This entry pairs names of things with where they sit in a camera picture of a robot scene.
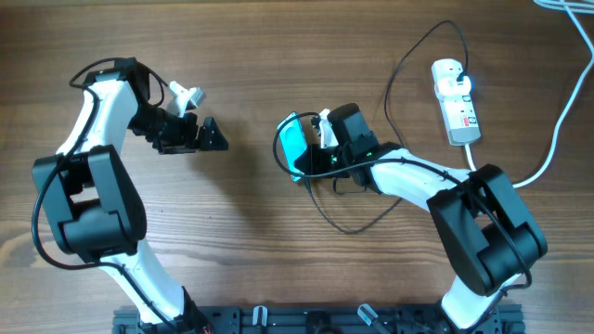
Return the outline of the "turquoise screen smartphone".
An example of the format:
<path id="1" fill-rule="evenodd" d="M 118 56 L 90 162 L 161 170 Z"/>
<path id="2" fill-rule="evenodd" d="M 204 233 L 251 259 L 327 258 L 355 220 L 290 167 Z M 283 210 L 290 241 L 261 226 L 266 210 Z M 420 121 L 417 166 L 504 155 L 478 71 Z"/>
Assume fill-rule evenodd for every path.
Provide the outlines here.
<path id="1" fill-rule="evenodd" d="M 297 113 L 295 111 L 289 114 L 278 124 L 277 129 L 280 130 L 279 140 L 287 162 L 287 167 L 293 173 L 303 174 L 303 172 L 295 167 L 295 161 L 306 152 L 307 144 L 300 119 L 297 118 L 290 121 L 290 119 L 296 115 Z"/>

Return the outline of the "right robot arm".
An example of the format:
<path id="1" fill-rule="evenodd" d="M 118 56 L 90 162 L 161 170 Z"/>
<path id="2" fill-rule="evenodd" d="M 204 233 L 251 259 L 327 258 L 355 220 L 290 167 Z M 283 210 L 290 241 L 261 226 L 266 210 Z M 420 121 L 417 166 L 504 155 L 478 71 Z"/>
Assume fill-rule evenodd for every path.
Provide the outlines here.
<path id="1" fill-rule="evenodd" d="M 296 112 L 277 128 L 276 142 L 294 181 L 350 177 L 432 217 L 456 274 L 439 302 L 449 330 L 471 332 L 509 291 L 532 285 L 530 269 L 546 255 L 548 243 L 500 168 L 448 168 L 394 142 L 381 143 L 355 103 L 307 116 L 316 144 L 307 142 Z"/>

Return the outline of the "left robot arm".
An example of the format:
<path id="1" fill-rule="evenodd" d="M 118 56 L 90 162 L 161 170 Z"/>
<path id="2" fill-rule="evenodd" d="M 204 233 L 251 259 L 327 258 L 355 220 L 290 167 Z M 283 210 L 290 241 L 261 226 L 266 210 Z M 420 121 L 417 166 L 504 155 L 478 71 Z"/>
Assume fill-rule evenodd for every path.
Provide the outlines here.
<path id="1" fill-rule="evenodd" d="M 197 123 L 198 87 L 166 82 L 136 58 L 95 61 L 69 81 L 84 104 L 57 152 L 35 161 L 32 242 L 56 268 L 99 268 L 135 305 L 115 333 L 212 333 L 213 323 L 173 280 L 146 240 L 148 219 L 121 151 L 128 131 L 161 155 L 228 148 L 215 119 Z"/>

